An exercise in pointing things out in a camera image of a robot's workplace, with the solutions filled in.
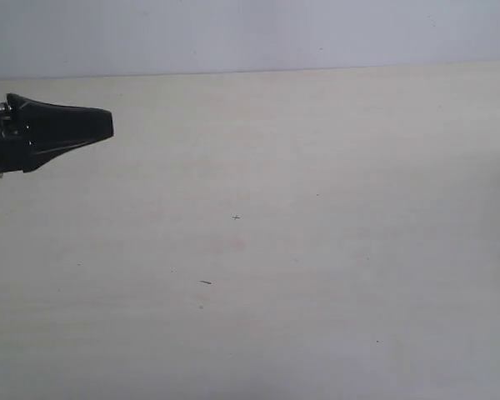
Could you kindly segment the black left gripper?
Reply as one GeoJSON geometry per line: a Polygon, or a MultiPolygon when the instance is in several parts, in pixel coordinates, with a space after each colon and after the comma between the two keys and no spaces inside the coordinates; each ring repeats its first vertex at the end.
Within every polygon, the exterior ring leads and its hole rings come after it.
{"type": "Polygon", "coordinates": [[[113,116],[107,110],[9,93],[7,102],[0,103],[0,174],[33,172],[64,153],[112,136],[113,116]]]}

